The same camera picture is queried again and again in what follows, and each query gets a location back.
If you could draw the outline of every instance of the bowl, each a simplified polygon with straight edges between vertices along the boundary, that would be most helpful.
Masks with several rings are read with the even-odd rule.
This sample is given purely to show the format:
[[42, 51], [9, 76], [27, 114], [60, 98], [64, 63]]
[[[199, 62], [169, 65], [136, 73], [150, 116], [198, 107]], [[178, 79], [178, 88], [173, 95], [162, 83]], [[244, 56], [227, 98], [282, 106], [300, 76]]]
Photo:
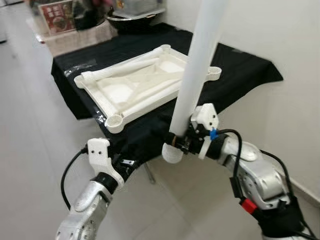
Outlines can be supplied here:
[[109, 23], [118, 30], [118, 33], [131, 33], [139, 34], [145, 33], [150, 30], [150, 23], [156, 17], [156, 14], [152, 14], [146, 17], [131, 19], [121, 16], [107, 16], [106, 19]]

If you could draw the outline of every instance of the table leg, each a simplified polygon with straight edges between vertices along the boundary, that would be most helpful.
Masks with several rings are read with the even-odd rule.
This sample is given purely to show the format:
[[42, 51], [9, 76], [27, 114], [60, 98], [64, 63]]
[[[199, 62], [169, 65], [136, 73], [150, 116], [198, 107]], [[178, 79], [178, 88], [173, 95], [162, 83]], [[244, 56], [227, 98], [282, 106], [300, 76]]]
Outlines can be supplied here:
[[155, 184], [155, 183], [156, 183], [155, 177], [154, 177], [154, 175], [152, 174], [152, 172], [150, 171], [150, 168], [149, 168], [148, 164], [147, 164], [147, 163], [144, 163], [143, 165], [144, 165], [146, 174], [148, 175], [148, 178], [149, 178], [150, 183], [151, 183], [151, 184]]

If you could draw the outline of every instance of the black cloth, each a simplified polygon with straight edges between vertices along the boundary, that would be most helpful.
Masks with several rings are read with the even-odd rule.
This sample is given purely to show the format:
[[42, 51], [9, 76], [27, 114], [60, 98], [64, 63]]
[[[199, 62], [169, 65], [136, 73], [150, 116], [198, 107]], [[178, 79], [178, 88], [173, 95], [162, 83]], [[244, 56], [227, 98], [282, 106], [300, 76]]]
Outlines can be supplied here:
[[[86, 93], [77, 88], [74, 78], [81, 72], [96, 71], [124, 60], [149, 52], [163, 44], [183, 54], [188, 54], [192, 33], [177, 30], [161, 23], [149, 33], [124, 34], [94, 46], [57, 56], [53, 59], [51, 74], [54, 77], [66, 104], [77, 119], [94, 117], [107, 138], [112, 139], [113, 150], [122, 152], [127, 158], [141, 163], [161, 154], [163, 135], [169, 129], [176, 100], [128, 123], [118, 134], [111, 134], [98, 120], [99, 108]], [[96, 63], [86, 69], [79, 69], [68, 77], [64, 72], [74, 66]], [[283, 80], [275, 66], [268, 60], [218, 44], [211, 66], [222, 68], [219, 80], [206, 82], [203, 86], [199, 105], [213, 103], [219, 113], [253, 88]]]

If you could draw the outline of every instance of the white wall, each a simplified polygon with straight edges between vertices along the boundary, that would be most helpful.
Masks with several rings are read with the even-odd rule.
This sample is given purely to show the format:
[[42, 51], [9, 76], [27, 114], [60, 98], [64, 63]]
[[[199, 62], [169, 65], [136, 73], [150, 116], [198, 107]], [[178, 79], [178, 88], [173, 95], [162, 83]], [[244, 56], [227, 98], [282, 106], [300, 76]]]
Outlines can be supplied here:
[[7, 40], [7, 37], [6, 37], [6, 32], [5, 32], [5, 27], [4, 27], [4, 24], [3, 24], [3, 11], [4, 11], [4, 6], [5, 6], [5, 2], [4, 0], [0, 0], [0, 42], [3, 42], [5, 40]]
[[[200, 2], [167, 0], [163, 20], [193, 31]], [[257, 87], [220, 114], [221, 128], [279, 156], [318, 199], [319, 16], [319, 0], [230, 0], [221, 42], [271, 60], [284, 81]]]

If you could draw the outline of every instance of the robotic arm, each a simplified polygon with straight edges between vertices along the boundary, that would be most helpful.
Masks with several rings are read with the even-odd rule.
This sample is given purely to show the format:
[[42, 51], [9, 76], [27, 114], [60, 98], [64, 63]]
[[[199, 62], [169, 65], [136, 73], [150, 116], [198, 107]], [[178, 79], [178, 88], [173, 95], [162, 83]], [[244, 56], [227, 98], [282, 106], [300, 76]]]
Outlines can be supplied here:
[[[199, 154], [199, 158], [207, 156], [214, 159], [233, 172], [239, 142], [224, 133], [215, 132], [218, 124], [216, 116], [212, 104], [198, 106], [186, 135], [176, 137], [168, 134], [165, 142], [185, 154], [195, 153]], [[57, 231], [56, 240], [96, 239], [99, 225], [113, 200], [112, 194], [123, 187], [130, 174], [140, 165], [136, 161], [123, 159], [121, 155], [114, 155], [111, 159], [108, 147], [110, 142], [107, 139], [93, 138], [88, 141], [89, 162], [96, 177], [71, 206], [69, 215]], [[297, 199], [293, 193], [287, 192], [273, 165], [263, 158], [256, 146], [247, 142], [242, 144], [240, 159], [238, 181], [232, 181], [231, 178], [231, 186], [235, 197], [240, 198], [240, 205], [257, 219], [263, 239], [306, 239], [297, 236], [297, 233], [309, 236]]]

